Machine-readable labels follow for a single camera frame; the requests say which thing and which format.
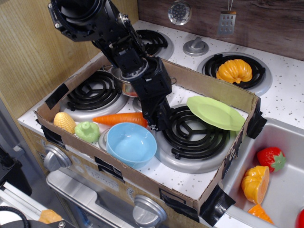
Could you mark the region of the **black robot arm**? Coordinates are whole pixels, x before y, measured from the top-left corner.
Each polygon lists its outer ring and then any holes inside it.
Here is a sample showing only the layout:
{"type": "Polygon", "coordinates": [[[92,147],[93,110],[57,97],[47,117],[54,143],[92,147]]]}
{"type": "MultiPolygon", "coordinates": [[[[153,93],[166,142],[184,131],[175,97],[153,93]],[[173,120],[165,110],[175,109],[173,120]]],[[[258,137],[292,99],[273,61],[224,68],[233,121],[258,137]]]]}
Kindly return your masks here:
{"type": "Polygon", "coordinates": [[[127,15],[110,0],[52,0],[54,26],[74,42],[91,41],[121,70],[141,102],[142,115],[156,131],[171,127],[166,96],[171,79],[159,57],[150,56],[127,15]]]}

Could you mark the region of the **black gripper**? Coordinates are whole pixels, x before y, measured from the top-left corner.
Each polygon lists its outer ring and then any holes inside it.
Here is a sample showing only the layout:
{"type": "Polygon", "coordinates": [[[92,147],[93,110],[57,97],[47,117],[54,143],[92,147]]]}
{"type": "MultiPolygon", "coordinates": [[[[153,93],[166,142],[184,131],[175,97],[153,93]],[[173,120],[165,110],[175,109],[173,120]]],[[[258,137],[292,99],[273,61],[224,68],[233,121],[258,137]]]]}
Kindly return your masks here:
{"type": "Polygon", "coordinates": [[[171,79],[161,58],[147,57],[145,63],[144,71],[130,82],[141,101],[142,114],[149,129],[164,131],[171,127],[171,108],[166,98],[172,92],[171,79]]]}

